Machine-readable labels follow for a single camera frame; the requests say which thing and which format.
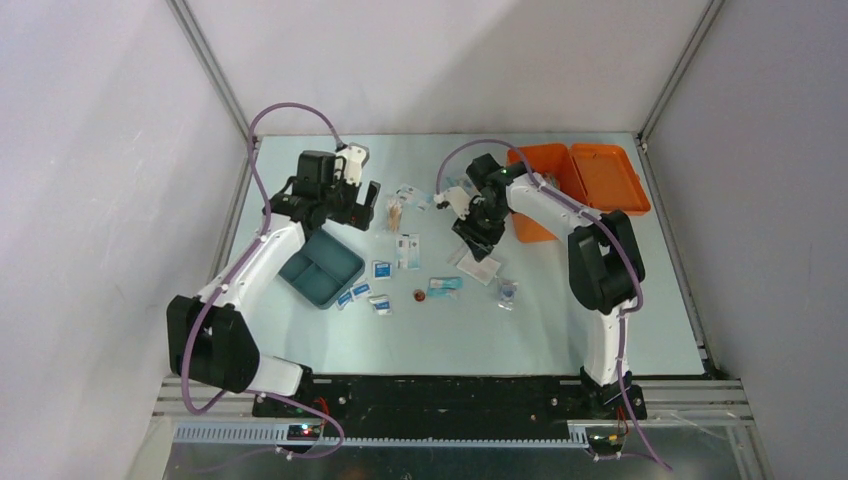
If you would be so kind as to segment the teal plaster bag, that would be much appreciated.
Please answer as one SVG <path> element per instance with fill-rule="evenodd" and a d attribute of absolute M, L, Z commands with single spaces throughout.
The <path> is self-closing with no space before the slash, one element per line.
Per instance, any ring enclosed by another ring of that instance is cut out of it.
<path fill-rule="evenodd" d="M 473 197 L 476 195 L 476 187 L 473 182 L 470 180 L 467 174 L 458 174 L 447 176 L 444 181 L 448 188 L 459 187 L 461 188 L 469 197 Z"/>

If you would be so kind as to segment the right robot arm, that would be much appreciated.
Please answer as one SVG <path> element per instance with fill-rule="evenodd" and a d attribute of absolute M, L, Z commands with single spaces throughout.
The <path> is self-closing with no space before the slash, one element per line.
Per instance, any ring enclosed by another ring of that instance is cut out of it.
<path fill-rule="evenodd" d="M 529 217 L 565 244 L 570 290 L 582 307 L 598 316 L 582 367 L 594 383 L 583 388 L 581 402 L 593 417 L 610 416 L 622 403 L 614 382 L 628 371 L 628 317 L 644 304 L 645 268 L 630 217 L 621 210 L 598 213 L 578 203 L 524 161 L 504 166 L 485 154 L 474 159 L 466 173 L 475 194 L 450 187 L 437 192 L 434 201 L 456 214 L 452 229 L 476 261 L 493 252 L 511 213 Z"/>

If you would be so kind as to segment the orange medicine kit box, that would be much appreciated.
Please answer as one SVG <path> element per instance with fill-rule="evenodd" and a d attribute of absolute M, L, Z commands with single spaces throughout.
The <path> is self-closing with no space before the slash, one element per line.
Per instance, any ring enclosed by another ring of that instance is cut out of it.
<path fill-rule="evenodd" d="M 524 146 L 532 169 L 589 207 L 641 216 L 651 210 L 648 195 L 625 150 L 617 145 L 549 143 Z"/>

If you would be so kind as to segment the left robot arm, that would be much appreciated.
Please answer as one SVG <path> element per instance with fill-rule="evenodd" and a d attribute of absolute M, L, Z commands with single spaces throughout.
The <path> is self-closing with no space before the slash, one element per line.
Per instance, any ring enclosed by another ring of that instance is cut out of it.
<path fill-rule="evenodd" d="M 175 296 L 166 308 L 169 363 L 173 373 L 227 392 L 274 393 L 292 416 L 316 403 L 315 388 L 302 380 L 303 366 L 264 353 L 251 332 L 262 294 L 284 264 L 327 221 L 369 228 L 379 183 L 357 200 L 367 147 L 351 143 L 334 152 L 305 150 L 297 171 L 266 199 L 262 223 L 248 247 L 193 296 Z"/>

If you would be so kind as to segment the white gauze pad pack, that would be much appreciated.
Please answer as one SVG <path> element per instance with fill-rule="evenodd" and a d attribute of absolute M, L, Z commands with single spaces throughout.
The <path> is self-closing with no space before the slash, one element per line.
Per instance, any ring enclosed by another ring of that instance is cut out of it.
<path fill-rule="evenodd" d="M 497 276 L 502 264 L 491 257 L 478 261 L 471 251 L 466 251 L 457 261 L 456 268 L 484 286 L 488 286 Z"/>

